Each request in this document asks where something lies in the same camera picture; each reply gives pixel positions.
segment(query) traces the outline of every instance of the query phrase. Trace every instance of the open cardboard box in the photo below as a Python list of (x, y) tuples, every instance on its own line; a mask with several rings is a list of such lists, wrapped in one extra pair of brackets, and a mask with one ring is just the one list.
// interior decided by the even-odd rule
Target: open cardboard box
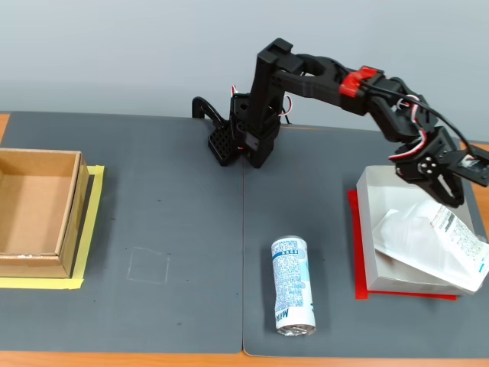
[[(365, 276), (369, 291), (424, 294), (467, 294), (447, 281), (413, 268), (375, 250), (372, 230), (390, 209), (408, 210), (431, 196), (400, 179), (392, 166), (368, 166), (357, 183)], [(473, 232), (467, 203), (453, 213)]]
[(70, 277), (88, 179), (79, 151), (0, 148), (0, 277)]

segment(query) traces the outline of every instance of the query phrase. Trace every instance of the red mat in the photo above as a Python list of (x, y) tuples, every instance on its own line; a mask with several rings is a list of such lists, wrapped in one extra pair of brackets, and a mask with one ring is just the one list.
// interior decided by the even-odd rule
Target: red mat
[(353, 219), (353, 241), (354, 241), (354, 267), (355, 267), (355, 299), (368, 300), (369, 294), (390, 294), (393, 296), (434, 298), (437, 300), (457, 300), (457, 296), (445, 294), (424, 294), (424, 293), (400, 293), (369, 291), (367, 289), (367, 278), (365, 277), (365, 261), (363, 243), (361, 241), (360, 211), (358, 210), (357, 190), (348, 191), (348, 201), (351, 207), (351, 217)]

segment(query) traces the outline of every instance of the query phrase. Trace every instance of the dark gray mat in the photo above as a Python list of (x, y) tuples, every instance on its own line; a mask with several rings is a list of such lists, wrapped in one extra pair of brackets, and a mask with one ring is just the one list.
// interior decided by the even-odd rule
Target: dark gray mat
[(0, 290), (0, 349), (236, 353), (242, 330), (241, 162), (210, 124), (14, 113), (2, 147), (81, 150), (106, 173), (78, 291)]
[[(260, 170), (244, 175), (244, 349), (255, 356), (487, 358), (489, 286), (457, 302), (372, 296), (356, 301), (346, 193), (365, 166), (388, 164), (396, 145), (379, 133), (282, 129)], [(484, 227), (466, 187), (475, 232)], [(270, 247), (308, 244), (316, 334), (275, 331)]]

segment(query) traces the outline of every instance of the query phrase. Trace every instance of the white box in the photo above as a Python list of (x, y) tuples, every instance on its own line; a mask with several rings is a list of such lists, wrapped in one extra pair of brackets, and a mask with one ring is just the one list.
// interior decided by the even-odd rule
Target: white box
[[(427, 294), (467, 294), (442, 279), (390, 258), (375, 250), (372, 229), (390, 209), (404, 211), (431, 196), (416, 185), (400, 179), (393, 166), (369, 166), (357, 183), (365, 275), (369, 291)], [(467, 203), (451, 208), (473, 232)]]

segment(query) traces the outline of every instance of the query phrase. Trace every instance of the white plastic bag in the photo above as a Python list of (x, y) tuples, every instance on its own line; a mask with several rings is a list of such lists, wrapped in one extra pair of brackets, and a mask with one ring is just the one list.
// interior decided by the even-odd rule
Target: white plastic bag
[(489, 272), (489, 245), (435, 200), (390, 210), (374, 228), (375, 249), (473, 294)]

